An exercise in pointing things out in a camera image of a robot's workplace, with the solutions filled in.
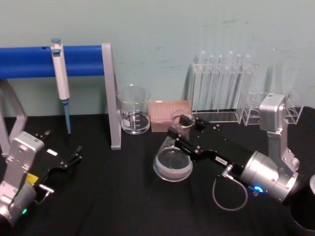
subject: pipette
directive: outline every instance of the pipette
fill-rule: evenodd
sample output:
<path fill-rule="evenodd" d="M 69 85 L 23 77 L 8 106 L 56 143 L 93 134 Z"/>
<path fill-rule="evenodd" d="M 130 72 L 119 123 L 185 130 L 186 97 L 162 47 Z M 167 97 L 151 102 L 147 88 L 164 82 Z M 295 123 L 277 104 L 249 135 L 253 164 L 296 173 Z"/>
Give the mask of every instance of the pipette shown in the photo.
<path fill-rule="evenodd" d="M 56 75 L 57 81 L 57 88 L 59 99 L 63 103 L 64 107 L 64 116 L 67 125 L 68 134 L 71 133 L 70 128 L 70 116 L 69 116 L 69 86 L 68 86 L 68 76 L 67 71 L 65 68 L 65 61 L 64 61 L 64 53 L 63 53 L 63 44 L 59 38 L 53 38 L 51 46 L 51 53 L 54 63 L 54 70 Z"/>

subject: light green wall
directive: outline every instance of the light green wall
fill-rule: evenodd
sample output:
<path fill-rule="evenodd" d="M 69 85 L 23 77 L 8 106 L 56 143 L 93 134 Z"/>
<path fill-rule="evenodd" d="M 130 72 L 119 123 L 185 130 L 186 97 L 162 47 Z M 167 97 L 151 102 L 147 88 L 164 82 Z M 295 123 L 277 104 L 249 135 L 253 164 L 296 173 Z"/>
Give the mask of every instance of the light green wall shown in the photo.
<path fill-rule="evenodd" d="M 65 45 L 111 42 L 118 86 L 142 85 L 159 100 L 180 99 L 201 50 L 251 53 L 261 65 L 252 90 L 279 58 L 308 67 L 295 86 L 315 107 L 314 7 L 313 0 L 3 0 L 0 47 L 50 45 L 52 37 Z M 52 78 L 11 84 L 29 115 L 62 114 Z M 98 77 L 70 78 L 71 114 L 102 112 L 103 88 Z"/>

